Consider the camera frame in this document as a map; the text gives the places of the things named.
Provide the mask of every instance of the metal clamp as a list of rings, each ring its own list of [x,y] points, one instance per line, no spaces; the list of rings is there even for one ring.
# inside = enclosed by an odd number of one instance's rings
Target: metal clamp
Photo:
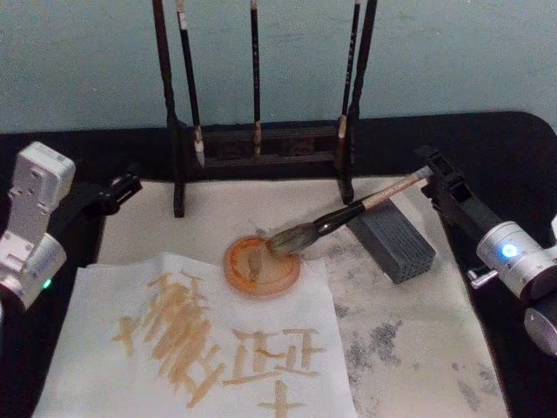
[[[467,273],[468,279],[470,279],[470,285],[474,289],[483,287],[489,280],[496,278],[498,275],[499,273],[497,273],[497,270],[491,270],[490,272],[482,274],[481,276],[478,276],[478,274],[476,274],[474,270],[468,270]]]

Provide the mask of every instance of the orange dish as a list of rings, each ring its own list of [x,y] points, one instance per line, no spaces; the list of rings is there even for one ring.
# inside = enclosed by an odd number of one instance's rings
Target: orange dish
[[[280,296],[296,283],[299,269],[298,255],[273,257],[260,237],[238,239],[226,251],[226,280],[256,299]]]

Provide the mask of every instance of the black table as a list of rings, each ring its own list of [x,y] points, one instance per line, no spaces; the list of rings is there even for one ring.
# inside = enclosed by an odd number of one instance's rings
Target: black table
[[[3,229],[15,156],[34,140],[74,159],[77,182],[107,185],[130,164],[143,179],[171,180],[171,148],[164,129],[0,135]],[[439,148],[465,175],[472,191],[502,219],[516,221],[543,246],[552,244],[557,138],[546,122],[523,112],[364,119],[354,144],[354,174],[409,173],[419,168],[413,150],[423,144]],[[32,414],[64,321],[75,272],[96,260],[103,226],[103,219],[76,219],[60,237],[68,261],[57,275],[56,285],[43,292],[25,316],[6,313],[0,358],[1,416]],[[458,227],[445,228],[468,283],[466,270],[480,264],[474,244]],[[498,280],[478,291],[469,284],[468,289],[511,415],[557,416],[557,361],[545,356],[527,337],[522,326],[524,307]]]

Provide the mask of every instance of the brush bristles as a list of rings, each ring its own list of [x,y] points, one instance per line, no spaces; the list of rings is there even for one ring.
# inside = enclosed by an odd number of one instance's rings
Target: brush bristles
[[[287,229],[270,238],[266,245],[269,252],[275,257],[302,251],[319,238],[319,232],[314,224],[307,223]]]

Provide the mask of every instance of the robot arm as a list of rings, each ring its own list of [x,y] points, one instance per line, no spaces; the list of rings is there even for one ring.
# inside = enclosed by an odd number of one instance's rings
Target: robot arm
[[[557,357],[557,246],[544,249],[516,223],[503,222],[437,150],[424,146],[418,154],[434,173],[422,192],[448,223],[477,243],[476,254],[489,269],[480,277],[468,272],[472,287],[499,277],[527,305],[524,324],[530,338]],[[552,227],[557,237],[557,217]]]
[[[73,161],[38,142],[17,155],[10,219],[0,239],[0,291],[23,310],[66,260],[46,228],[70,191],[75,172]]]

